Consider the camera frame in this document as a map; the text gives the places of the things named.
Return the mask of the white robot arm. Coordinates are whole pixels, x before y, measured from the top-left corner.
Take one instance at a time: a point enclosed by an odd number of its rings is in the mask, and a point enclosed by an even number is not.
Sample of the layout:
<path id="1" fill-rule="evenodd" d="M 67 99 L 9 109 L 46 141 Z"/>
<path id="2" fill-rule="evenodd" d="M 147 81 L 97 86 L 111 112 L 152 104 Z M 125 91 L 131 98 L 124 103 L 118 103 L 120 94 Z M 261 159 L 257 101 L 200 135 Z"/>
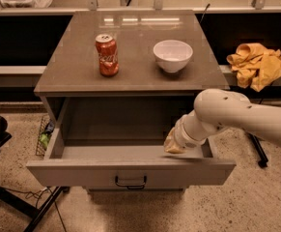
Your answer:
<path id="1" fill-rule="evenodd" d="M 281 147 L 281 107 L 252 103 L 241 93 L 219 89 L 202 91 L 193 106 L 167 135 L 167 153 L 182 154 L 228 128 L 242 129 Z"/>

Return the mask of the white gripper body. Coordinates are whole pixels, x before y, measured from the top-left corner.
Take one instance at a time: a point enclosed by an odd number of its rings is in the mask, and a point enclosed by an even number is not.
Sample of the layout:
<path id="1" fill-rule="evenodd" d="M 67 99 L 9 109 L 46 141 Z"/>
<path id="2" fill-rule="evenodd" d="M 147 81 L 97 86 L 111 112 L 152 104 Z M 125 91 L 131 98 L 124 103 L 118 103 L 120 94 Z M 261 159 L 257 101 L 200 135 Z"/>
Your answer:
<path id="1" fill-rule="evenodd" d="M 203 145 L 208 133 L 196 116 L 182 116 L 174 127 L 174 141 L 180 149 Z"/>

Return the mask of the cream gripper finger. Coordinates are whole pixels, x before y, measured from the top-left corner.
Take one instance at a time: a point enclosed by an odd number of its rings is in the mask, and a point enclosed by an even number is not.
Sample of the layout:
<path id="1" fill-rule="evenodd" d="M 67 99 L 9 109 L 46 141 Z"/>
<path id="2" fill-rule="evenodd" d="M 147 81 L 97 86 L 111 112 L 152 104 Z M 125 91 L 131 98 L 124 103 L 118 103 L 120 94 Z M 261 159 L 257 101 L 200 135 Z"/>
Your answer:
<path id="1" fill-rule="evenodd" d="M 180 141 L 175 135 L 175 129 L 171 129 L 163 144 L 164 151 L 169 154 L 183 154 L 185 152 L 184 147 L 180 144 Z"/>

